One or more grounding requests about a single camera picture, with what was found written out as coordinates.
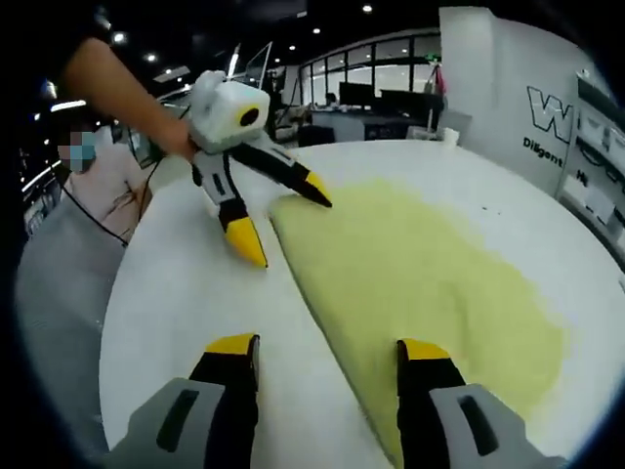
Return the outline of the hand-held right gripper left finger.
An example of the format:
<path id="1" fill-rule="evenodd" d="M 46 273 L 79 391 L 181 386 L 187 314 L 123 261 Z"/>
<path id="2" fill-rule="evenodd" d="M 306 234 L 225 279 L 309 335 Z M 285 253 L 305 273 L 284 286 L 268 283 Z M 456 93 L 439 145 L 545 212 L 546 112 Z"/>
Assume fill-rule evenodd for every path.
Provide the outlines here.
<path id="1" fill-rule="evenodd" d="M 249 468 L 259 420 L 260 336 L 209 344 L 187 378 L 174 378 L 130 417 L 106 468 Z"/>

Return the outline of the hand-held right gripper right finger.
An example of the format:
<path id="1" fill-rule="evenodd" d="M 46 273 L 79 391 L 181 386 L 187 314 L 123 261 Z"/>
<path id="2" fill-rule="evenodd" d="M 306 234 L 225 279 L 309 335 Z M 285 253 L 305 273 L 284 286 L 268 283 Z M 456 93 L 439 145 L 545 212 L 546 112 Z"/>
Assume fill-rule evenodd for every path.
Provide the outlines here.
<path id="1" fill-rule="evenodd" d="M 468 384 L 441 347 L 396 342 L 397 428 L 405 468 L 564 468 L 527 438 L 524 420 Z"/>

